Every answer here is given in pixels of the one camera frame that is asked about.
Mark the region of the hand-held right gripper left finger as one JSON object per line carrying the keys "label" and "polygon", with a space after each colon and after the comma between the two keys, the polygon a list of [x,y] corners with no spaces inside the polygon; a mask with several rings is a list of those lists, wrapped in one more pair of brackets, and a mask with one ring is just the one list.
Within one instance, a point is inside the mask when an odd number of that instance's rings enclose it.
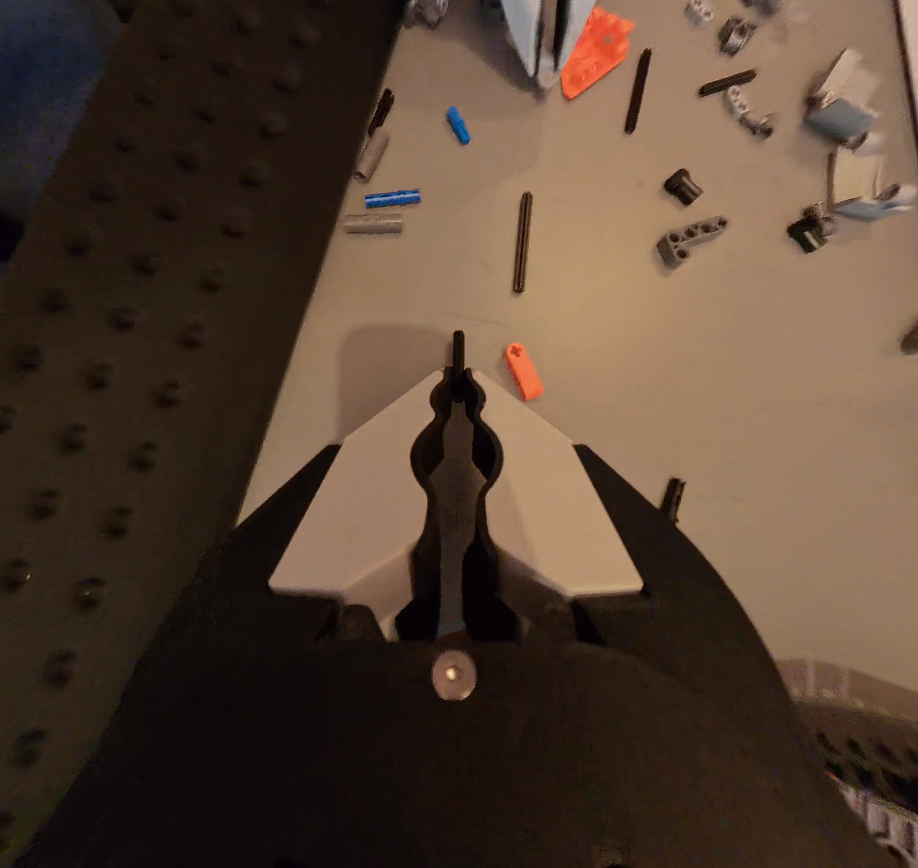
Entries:
{"label": "hand-held right gripper left finger", "polygon": [[430,373],[343,439],[270,576],[273,593],[366,606],[396,638],[428,510],[410,451],[434,421],[431,394],[447,376]]}

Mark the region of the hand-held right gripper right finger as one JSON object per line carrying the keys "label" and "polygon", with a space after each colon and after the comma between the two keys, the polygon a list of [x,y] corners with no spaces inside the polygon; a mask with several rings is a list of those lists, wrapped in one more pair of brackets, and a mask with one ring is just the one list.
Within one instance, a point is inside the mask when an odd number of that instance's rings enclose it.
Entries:
{"label": "hand-held right gripper right finger", "polygon": [[516,639],[550,607],[640,595],[644,580],[576,445],[466,370],[472,462],[483,479],[466,551],[466,632]]}

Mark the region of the small orange toy connector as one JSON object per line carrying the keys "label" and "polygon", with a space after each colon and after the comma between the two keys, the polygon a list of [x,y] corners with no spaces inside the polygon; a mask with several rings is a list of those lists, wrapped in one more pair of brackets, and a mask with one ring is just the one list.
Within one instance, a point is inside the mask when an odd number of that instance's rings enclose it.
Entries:
{"label": "small orange toy connector", "polygon": [[525,346],[521,343],[511,343],[504,350],[504,359],[523,401],[530,402],[544,394],[544,383]]}

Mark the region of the orange flat toy panel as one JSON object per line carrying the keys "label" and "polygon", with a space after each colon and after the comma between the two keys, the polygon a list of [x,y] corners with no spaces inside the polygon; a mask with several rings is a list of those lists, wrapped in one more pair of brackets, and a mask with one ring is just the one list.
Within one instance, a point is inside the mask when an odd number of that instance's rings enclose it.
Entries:
{"label": "orange flat toy panel", "polygon": [[561,70],[564,98],[574,100],[594,86],[627,57],[635,23],[594,7],[568,61]]}

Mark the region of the black toy connector sleeve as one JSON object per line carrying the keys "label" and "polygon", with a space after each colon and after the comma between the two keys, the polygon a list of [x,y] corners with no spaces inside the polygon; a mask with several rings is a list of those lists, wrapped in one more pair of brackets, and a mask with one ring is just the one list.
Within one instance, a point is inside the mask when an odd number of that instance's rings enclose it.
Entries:
{"label": "black toy connector sleeve", "polygon": [[662,188],[666,194],[685,208],[692,206],[704,192],[703,188],[685,167],[677,169],[668,176],[664,180]]}

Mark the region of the grey toy tube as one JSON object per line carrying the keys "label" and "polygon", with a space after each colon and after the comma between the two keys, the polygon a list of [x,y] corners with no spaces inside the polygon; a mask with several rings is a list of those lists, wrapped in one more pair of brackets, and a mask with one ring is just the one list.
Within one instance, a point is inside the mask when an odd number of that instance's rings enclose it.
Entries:
{"label": "grey toy tube", "polygon": [[389,145],[389,135],[384,128],[375,129],[367,138],[353,171],[353,177],[363,183],[369,182]]}

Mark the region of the long black toy axle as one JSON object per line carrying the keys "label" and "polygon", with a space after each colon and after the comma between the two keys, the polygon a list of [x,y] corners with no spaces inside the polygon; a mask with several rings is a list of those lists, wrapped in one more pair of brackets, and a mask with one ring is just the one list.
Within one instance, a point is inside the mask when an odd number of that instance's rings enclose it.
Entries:
{"label": "long black toy axle", "polygon": [[534,195],[530,190],[522,193],[515,239],[512,292],[520,295],[525,290],[533,218]]}

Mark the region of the dark grey toy connector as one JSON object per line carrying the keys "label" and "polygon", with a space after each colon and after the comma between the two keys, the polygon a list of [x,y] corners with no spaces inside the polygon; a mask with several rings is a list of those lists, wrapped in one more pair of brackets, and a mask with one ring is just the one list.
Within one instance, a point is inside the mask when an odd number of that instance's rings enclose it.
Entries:
{"label": "dark grey toy connector", "polygon": [[730,224],[726,217],[716,216],[667,231],[656,245],[662,265],[668,270],[678,268],[696,248],[717,239]]}

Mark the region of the black dotted mat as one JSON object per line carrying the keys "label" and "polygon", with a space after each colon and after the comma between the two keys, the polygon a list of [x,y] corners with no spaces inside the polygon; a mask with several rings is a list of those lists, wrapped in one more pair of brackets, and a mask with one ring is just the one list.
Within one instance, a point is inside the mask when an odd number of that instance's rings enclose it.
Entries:
{"label": "black dotted mat", "polygon": [[2,282],[2,866],[228,531],[407,0],[138,0]]}

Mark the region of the grey toy brick panel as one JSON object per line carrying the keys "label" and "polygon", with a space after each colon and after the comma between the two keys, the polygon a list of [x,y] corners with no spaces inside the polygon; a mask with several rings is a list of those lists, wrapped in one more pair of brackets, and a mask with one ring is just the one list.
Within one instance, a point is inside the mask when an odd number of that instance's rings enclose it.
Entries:
{"label": "grey toy brick panel", "polygon": [[911,209],[916,185],[886,175],[885,154],[861,154],[837,147],[829,155],[827,196],[830,210],[861,221],[876,221]]}
{"label": "grey toy brick panel", "polygon": [[806,97],[805,123],[851,150],[876,143],[878,112],[872,107],[880,77],[865,66],[863,55],[846,47],[816,76]]}

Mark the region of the small black toy brick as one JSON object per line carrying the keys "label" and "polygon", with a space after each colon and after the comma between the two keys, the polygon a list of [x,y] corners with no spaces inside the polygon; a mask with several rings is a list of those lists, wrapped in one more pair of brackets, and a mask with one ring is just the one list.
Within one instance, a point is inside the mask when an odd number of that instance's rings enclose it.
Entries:
{"label": "small black toy brick", "polygon": [[825,203],[805,208],[799,219],[786,228],[786,235],[804,254],[812,254],[827,245],[836,233],[836,220]]}

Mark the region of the person's dark blue clothing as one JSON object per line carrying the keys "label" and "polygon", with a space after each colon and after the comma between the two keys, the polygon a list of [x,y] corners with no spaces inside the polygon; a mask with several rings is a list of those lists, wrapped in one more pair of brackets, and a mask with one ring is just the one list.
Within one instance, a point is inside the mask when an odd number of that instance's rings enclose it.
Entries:
{"label": "person's dark blue clothing", "polygon": [[1,260],[84,116],[120,34],[108,0],[1,0]]}

